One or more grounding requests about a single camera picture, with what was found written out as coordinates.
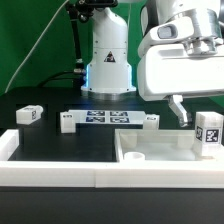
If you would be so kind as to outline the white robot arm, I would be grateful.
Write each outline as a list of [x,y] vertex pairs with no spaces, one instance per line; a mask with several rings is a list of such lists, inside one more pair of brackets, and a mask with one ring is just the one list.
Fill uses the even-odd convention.
[[146,101],[166,100],[185,127],[191,118],[183,99],[224,94],[224,0],[146,0],[133,86],[128,26],[111,7],[138,1],[87,0],[93,10],[93,56],[82,91],[98,99],[137,91]]

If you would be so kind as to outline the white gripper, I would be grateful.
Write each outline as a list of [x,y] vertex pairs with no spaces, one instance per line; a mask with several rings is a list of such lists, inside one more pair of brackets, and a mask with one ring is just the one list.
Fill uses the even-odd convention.
[[170,109],[179,125],[187,127],[192,117],[182,105],[183,97],[224,94],[224,45],[215,55],[199,56],[188,56],[182,44],[153,46],[138,64],[137,80],[145,101],[170,96]]

